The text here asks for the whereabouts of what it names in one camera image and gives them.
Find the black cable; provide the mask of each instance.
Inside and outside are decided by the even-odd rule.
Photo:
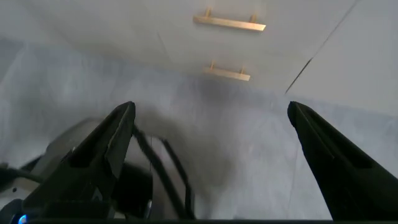
[[[178,197],[178,193],[172,181],[170,180],[170,177],[167,175],[167,172],[163,166],[162,161],[159,159],[154,150],[149,146],[145,136],[141,133],[140,130],[137,129],[135,125],[133,126],[132,135],[134,135],[134,137],[137,139],[138,145],[140,146],[142,152],[145,154],[148,160],[153,164],[154,169],[156,170],[156,173],[159,175],[159,178],[164,185],[166,193],[169,196],[170,201],[178,217],[184,220],[195,219],[195,217],[185,212],[183,203]]]
[[[195,217],[195,214],[193,213],[193,207],[192,207],[192,188],[191,185],[189,184],[188,181],[188,175],[185,172],[184,168],[182,167],[181,162],[179,161],[177,155],[174,153],[174,150],[172,149],[171,145],[166,139],[161,139],[167,153],[169,154],[170,158],[172,159],[175,168],[177,168],[177,172],[180,174],[180,177],[185,184],[185,211],[191,216]]]

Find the gray carpet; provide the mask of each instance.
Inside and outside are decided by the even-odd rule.
[[[137,125],[174,146],[199,218],[331,218],[289,123],[290,100],[311,106],[398,176],[393,117],[6,39],[0,80],[1,161],[21,166],[70,126],[133,101]]]

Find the drawer front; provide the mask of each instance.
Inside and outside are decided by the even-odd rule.
[[[309,60],[328,35],[342,20],[354,0],[146,0],[151,18],[164,44],[191,38],[201,43],[226,44],[237,51],[260,50],[271,55]],[[257,22],[266,25],[263,32],[237,30],[193,22],[193,16],[204,15],[249,21],[255,14]]]
[[[256,50],[239,50],[228,44],[193,40],[181,33],[163,34],[165,49],[175,69],[183,73],[200,74],[212,60],[215,68],[250,75],[249,85],[285,91],[299,74],[305,60],[293,60]]]

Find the blue light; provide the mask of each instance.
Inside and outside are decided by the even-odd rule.
[[[27,223],[27,217],[26,215],[23,215],[19,218],[18,224],[25,224]]]

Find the gold drawer handle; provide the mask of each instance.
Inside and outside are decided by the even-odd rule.
[[[223,69],[218,69],[214,68],[214,61],[211,62],[210,68],[205,67],[203,68],[203,72],[210,74],[210,75],[217,75],[221,77],[227,77],[227,78],[235,78],[238,80],[243,80],[243,81],[249,81],[250,80],[250,75],[246,75],[243,73],[243,68],[241,72],[231,72]]]
[[[237,29],[246,29],[246,30],[255,30],[255,31],[264,31],[266,28],[265,24],[257,24],[256,23],[256,15],[251,16],[250,22],[243,21],[234,21],[231,19],[221,19],[210,16],[211,9],[207,8],[205,16],[193,16],[194,22],[211,24],[217,26],[226,26]]]

